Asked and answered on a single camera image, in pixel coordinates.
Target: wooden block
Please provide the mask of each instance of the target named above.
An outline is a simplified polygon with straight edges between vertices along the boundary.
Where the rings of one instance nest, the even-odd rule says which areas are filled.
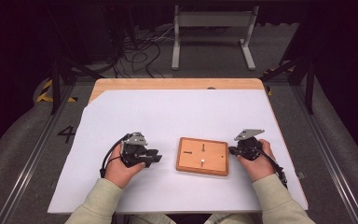
[[[228,144],[182,137],[176,170],[206,175],[228,175]]]

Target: wooden table edge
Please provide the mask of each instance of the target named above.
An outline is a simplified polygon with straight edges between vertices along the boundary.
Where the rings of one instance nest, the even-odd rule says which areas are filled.
[[[104,91],[112,90],[264,90],[258,78],[100,78],[95,82],[89,103]]]

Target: person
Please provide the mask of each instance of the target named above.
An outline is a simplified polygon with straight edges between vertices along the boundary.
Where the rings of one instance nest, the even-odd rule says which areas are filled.
[[[270,143],[263,139],[258,141],[262,144],[264,152],[275,160]],[[119,156],[120,145],[114,149],[111,158]],[[260,201],[264,224],[314,223],[304,209],[291,197],[266,157],[260,156],[254,161],[248,161],[241,156],[238,156],[237,159],[254,182],[253,187]],[[105,178],[97,180],[85,202],[78,206],[66,223],[110,224],[123,189],[130,183],[132,177],[141,172],[144,167],[144,163],[127,168],[121,160],[110,162],[106,168]],[[174,224],[165,215],[131,216],[131,223]],[[254,222],[246,214],[212,214],[205,223],[251,224]]]

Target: white paper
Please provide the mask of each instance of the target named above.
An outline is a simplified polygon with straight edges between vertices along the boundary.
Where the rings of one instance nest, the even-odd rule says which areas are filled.
[[[158,149],[160,162],[135,176],[117,206],[119,214],[259,211],[252,182],[234,156],[228,176],[176,171],[181,137],[228,142],[243,129],[271,143],[293,198],[308,204],[263,90],[105,91],[88,105],[63,167],[49,213],[72,213],[100,177],[103,157],[126,133],[142,132],[146,148]]]

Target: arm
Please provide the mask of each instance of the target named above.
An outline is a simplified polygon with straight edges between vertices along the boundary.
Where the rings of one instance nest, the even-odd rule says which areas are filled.
[[[263,151],[275,160],[269,142],[262,139],[259,142],[262,143]],[[314,223],[304,209],[293,200],[264,156],[254,161],[248,161],[241,156],[237,159],[254,181],[253,186],[261,204],[265,224]]]
[[[120,150],[121,145],[118,145],[112,152],[110,159],[119,157]],[[110,224],[123,189],[130,183],[132,177],[144,167],[144,163],[138,163],[127,168],[120,159],[109,162],[106,167],[105,178],[97,180],[86,201],[78,206],[66,223]]]

